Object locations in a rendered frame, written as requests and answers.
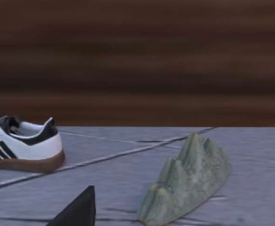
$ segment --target small dark object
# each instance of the small dark object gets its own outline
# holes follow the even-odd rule
[[[95,214],[94,186],[89,186],[47,226],[94,226]]]

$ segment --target brown wooden wall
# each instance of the brown wooden wall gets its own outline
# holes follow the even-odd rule
[[[7,113],[275,125],[275,0],[0,0]]]

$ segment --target gray stone floor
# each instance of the gray stone floor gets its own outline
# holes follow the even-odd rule
[[[228,150],[233,173],[199,209],[170,225],[275,226],[275,128],[60,127],[67,154],[56,173],[0,170],[0,226],[44,226],[95,185],[96,226],[140,226],[136,209],[190,132]]]

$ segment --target shoe tongue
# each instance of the shoe tongue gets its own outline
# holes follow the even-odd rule
[[[21,120],[16,116],[4,116],[0,118],[0,127],[6,133],[15,133],[14,129],[19,128],[20,123],[21,123]]]

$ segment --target green rock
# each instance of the green rock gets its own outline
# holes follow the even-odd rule
[[[198,134],[188,136],[176,160],[169,158],[138,211],[147,226],[166,225],[194,210],[216,193],[231,172],[227,152]]]

